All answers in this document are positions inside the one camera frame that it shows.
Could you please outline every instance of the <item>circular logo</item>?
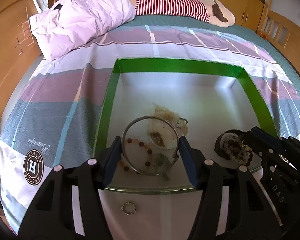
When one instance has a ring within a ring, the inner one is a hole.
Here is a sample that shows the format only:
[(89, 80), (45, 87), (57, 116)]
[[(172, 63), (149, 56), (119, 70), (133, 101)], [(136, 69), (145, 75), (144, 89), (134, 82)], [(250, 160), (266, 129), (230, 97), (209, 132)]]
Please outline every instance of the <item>circular logo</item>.
[(43, 159), (38, 150), (31, 150), (27, 153), (23, 170), (29, 184), (35, 186), (40, 183), (43, 176)]

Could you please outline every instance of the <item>metal washer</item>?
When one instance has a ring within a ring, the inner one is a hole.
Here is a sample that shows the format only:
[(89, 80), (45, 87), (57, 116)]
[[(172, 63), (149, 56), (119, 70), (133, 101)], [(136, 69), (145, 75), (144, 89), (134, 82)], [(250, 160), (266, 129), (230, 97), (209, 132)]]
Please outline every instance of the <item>metal washer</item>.
[[(133, 208), (134, 208), (134, 210), (133, 210), (132, 212), (127, 212), (127, 211), (125, 210), (125, 208), (124, 208), (126, 205), (132, 205)], [(133, 215), (133, 214), (137, 211), (136, 205), (135, 205), (134, 203), (132, 203), (132, 202), (125, 202), (125, 203), (123, 203), (123, 205), (121, 206), (121, 210), (122, 210), (127, 216), (131, 216), (131, 215)]]

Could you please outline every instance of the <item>pillow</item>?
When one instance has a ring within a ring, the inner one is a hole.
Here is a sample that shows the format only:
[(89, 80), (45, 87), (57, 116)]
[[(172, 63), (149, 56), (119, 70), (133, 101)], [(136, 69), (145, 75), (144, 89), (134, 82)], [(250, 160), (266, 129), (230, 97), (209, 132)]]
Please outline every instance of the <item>pillow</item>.
[(106, 32), (132, 21), (129, 0), (60, 0), (48, 11), (30, 17), (32, 34), (47, 60), (60, 58)]

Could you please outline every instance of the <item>printed logo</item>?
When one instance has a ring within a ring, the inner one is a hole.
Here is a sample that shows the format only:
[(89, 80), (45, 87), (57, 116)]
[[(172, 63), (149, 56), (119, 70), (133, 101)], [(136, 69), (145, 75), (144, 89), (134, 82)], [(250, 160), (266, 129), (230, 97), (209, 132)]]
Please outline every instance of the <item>printed logo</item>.
[(29, 139), (26, 145), (30, 147), (34, 147), (34, 146), (41, 147), (42, 154), (47, 155), (49, 153), (50, 145), (36, 141), (35, 137), (33, 139)]
[(29, 184), (35, 186), (40, 183), (43, 176), (43, 159), (38, 150), (31, 150), (27, 153), (23, 170)]
[(280, 137), (286, 137), (286, 131), (283, 131), (283, 132), (280, 134)]

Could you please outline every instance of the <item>screw head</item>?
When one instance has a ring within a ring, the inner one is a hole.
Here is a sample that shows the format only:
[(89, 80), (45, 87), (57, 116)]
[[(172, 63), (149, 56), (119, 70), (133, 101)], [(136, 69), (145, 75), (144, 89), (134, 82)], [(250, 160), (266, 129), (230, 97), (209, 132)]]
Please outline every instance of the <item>screw head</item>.
[(62, 170), (62, 166), (61, 165), (56, 165), (56, 166), (53, 167), (53, 170), (55, 172), (61, 171)]
[(248, 170), (248, 168), (246, 166), (239, 166), (239, 170), (242, 171), (242, 172), (246, 172)]
[(88, 159), (87, 163), (88, 163), (89, 165), (95, 165), (95, 164), (97, 163), (97, 160), (94, 159), (94, 158)]
[(211, 166), (214, 164), (214, 161), (212, 159), (205, 159), (204, 160), (204, 164), (205, 165), (208, 165), (208, 166)]

